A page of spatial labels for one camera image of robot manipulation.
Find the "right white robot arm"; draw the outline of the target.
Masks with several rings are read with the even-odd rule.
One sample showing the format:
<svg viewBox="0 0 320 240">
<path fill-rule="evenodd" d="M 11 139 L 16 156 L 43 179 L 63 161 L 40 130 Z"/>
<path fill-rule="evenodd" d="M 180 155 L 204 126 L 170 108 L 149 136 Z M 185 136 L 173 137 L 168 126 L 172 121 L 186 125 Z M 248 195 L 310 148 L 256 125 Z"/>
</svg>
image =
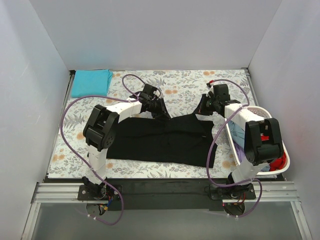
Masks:
<svg viewBox="0 0 320 240">
<path fill-rule="evenodd" d="M 225 119 L 225 126 L 232 121 L 244 130 L 245 159 L 229 174 L 226 184 L 210 179 L 209 187 L 219 197 L 237 199 L 251 191 L 258 172 L 284 155 L 280 125 L 275 118 L 263 118 L 250 111 L 249 103 L 241 104 L 238 100 L 232 100 L 227 84 L 210 81 L 206 85 L 208 93 L 201 96 L 194 112 L 205 116 L 218 113 Z"/>
</svg>

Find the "black t shirt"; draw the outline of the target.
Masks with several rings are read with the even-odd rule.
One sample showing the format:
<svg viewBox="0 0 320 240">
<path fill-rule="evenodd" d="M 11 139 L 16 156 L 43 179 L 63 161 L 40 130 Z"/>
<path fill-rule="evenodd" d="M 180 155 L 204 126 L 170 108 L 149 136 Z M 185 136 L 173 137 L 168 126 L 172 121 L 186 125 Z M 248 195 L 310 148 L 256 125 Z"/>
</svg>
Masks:
<svg viewBox="0 0 320 240">
<path fill-rule="evenodd" d="M 185 164 L 212 168 L 214 123 L 195 114 L 171 119 L 130 117 L 121 121 L 106 157 L 116 160 Z"/>
</svg>

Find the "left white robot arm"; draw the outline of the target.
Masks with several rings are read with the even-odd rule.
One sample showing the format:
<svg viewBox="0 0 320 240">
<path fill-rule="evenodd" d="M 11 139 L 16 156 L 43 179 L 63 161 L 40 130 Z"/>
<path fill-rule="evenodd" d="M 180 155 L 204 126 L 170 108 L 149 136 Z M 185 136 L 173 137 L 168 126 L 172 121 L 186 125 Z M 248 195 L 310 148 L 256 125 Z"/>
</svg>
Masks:
<svg viewBox="0 0 320 240">
<path fill-rule="evenodd" d="M 117 126 L 123 120 L 143 112 L 150 112 L 153 117 L 170 118 L 161 91 L 145 84 L 143 90 L 127 98 L 124 102 L 111 106 L 96 105 L 84 127 L 83 135 L 88 145 L 87 160 L 89 172 L 82 177 L 88 193 L 101 200 L 106 196 L 106 159 L 108 148 L 116 138 Z"/>
</svg>

